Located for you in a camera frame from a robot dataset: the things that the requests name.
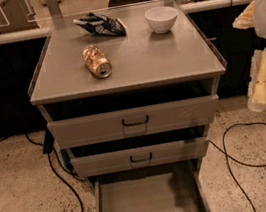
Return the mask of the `white horizontal rail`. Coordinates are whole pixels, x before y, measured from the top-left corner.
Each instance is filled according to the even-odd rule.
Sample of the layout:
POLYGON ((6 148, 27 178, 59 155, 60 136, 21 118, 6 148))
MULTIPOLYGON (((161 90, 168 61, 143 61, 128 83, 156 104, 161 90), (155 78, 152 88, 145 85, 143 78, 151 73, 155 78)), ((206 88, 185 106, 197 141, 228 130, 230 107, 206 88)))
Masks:
MULTIPOLYGON (((180 5, 186 13, 195 13, 237 5, 248 4, 253 0, 206 0, 180 5)), ((9 33, 0 35, 0 44, 46 37, 51 32, 51 27, 9 33)))

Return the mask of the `top grey drawer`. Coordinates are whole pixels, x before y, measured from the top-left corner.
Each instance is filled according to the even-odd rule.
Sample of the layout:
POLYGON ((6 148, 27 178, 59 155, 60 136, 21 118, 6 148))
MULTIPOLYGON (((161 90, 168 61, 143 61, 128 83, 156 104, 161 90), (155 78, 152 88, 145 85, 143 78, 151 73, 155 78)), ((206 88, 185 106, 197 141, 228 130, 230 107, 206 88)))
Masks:
POLYGON ((208 95, 58 121, 47 125, 62 149, 210 124, 219 97, 208 95))

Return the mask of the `open bottom grey drawer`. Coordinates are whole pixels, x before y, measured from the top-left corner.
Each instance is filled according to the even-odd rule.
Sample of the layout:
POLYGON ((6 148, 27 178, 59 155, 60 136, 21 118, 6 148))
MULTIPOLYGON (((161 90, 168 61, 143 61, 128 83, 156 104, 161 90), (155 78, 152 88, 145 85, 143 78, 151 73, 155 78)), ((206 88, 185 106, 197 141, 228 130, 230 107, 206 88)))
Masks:
POLYGON ((211 212, 198 171, 186 162, 101 177, 94 191, 96 212, 211 212))

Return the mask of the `grey drawer cabinet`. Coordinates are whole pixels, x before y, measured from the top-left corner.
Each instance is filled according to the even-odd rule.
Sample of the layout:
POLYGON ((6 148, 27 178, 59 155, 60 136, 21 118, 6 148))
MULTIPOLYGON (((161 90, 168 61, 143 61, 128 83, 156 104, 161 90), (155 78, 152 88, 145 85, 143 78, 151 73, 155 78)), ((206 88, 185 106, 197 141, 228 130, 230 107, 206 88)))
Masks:
MULTIPOLYGON (((186 14, 180 14, 170 31, 157 34, 146 23, 144 3, 116 7, 108 11, 126 28, 124 37, 93 36, 64 17, 52 29, 32 79, 31 102, 46 121, 76 117, 208 96, 217 96, 225 63, 193 25, 186 14), (112 72, 107 78, 96 78, 87 69, 83 49, 97 46, 109 59, 112 72)), ((179 130, 144 134, 121 140, 62 149, 74 158, 152 146, 157 144, 207 139, 210 124, 179 130)), ((200 172, 203 157, 177 161, 190 163, 200 172)), ((95 194, 95 182, 101 177, 148 172, 170 167, 175 162, 147 168, 83 177, 95 194)))

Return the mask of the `dark blue chip bag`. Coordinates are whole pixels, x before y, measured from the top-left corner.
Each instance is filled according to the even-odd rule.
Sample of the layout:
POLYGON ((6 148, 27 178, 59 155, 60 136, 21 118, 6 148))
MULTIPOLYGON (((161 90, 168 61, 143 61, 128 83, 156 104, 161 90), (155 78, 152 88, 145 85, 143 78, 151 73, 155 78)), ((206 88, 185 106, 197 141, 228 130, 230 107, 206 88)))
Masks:
POLYGON ((87 13, 86 16, 74 19, 73 23, 97 36, 125 36, 126 28, 120 19, 113 19, 103 14, 87 13))

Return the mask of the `black power adapter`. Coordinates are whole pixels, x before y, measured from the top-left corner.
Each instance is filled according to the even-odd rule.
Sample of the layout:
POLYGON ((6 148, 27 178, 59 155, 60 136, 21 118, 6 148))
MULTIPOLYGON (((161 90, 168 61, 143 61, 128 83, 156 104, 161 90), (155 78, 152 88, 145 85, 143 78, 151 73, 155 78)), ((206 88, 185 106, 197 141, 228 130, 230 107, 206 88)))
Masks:
POLYGON ((49 154, 53 150, 54 146, 54 138, 53 135, 50 133, 49 129, 45 130, 44 133, 44 143, 43 143, 43 154, 49 154))

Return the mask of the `crushed orange soda can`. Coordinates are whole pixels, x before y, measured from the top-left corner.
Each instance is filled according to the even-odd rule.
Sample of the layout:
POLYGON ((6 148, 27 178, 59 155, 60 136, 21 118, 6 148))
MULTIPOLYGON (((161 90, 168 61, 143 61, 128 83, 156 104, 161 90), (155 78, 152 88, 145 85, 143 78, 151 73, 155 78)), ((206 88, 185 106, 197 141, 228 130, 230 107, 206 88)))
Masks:
POLYGON ((85 65, 93 76, 104 79, 111 75, 111 62, 97 46, 88 45, 82 53, 85 65))

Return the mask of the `white ceramic bowl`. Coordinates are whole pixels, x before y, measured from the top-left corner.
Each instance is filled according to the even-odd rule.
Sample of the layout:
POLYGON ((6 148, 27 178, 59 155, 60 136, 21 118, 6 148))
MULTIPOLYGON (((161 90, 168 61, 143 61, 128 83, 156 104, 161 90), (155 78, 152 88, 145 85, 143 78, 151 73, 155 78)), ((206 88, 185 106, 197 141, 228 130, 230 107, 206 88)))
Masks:
POLYGON ((176 22, 178 10, 168 6, 152 7, 145 12, 146 22, 156 33, 166 33, 176 22))

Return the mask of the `middle grey drawer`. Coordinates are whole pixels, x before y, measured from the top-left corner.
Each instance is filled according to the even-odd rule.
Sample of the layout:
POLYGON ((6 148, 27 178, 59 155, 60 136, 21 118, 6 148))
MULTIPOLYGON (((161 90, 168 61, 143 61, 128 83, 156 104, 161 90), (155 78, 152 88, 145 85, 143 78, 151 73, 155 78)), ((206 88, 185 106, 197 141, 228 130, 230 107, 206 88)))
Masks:
POLYGON ((206 155, 208 140, 181 140, 110 153, 74 158, 72 166, 80 177, 99 176, 135 168, 153 167, 206 155))

